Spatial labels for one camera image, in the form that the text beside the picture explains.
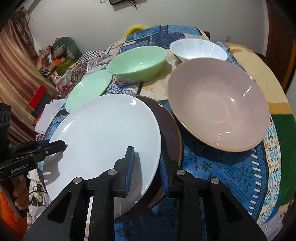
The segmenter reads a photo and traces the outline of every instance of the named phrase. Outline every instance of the bowl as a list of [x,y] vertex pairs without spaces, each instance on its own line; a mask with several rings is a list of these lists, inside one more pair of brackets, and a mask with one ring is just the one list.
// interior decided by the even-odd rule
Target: bowl
[[203,39],[179,39],[171,43],[170,50],[182,62],[194,58],[228,59],[224,49]]
[[169,79],[168,100],[181,124],[216,149],[249,150],[268,130],[270,114],[261,90],[225,61],[197,58],[178,65]]
[[125,83],[146,82],[161,72],[166,56],[161,47],[136,47],[116,56],[107,70]]

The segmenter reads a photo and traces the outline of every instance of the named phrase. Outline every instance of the brown curtain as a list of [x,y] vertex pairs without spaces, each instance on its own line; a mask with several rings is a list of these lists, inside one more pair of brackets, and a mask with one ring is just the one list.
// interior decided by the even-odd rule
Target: brown curtain
[[0,32],[0,102],[11,105],[11,144],[35,139],[34,117],[25,108],[35,91],[44,85],[55,87],[37,70],[37,53],[25,14],[16,12]]

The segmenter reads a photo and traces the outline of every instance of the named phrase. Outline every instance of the wall-mounted device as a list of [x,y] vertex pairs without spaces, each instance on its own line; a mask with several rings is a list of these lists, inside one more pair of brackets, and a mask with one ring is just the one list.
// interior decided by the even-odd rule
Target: wall-mounted device
[[114,5],[116,3],[120,3],[120,2],[123,2],[123,1],[126,1],[126,0],[109,0],[111,5]]

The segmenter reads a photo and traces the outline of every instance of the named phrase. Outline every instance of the white paper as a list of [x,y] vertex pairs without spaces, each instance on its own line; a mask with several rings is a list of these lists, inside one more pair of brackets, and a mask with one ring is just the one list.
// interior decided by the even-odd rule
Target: white paper
[[35,131],[39,134],[45,134],[50,123],[59,112],[63,104],[66,102],[65,99],[53,100],[53,102],[45,105],[44,111],[35,126]]

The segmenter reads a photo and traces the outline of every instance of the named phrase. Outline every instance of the green fabric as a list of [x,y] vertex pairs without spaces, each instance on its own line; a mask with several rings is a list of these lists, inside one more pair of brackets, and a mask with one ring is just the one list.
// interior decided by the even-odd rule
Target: green fabric
[[276,206],[289,203],[296,190],[296,122],[293,115],[271,115],[281,147],[281,187]]

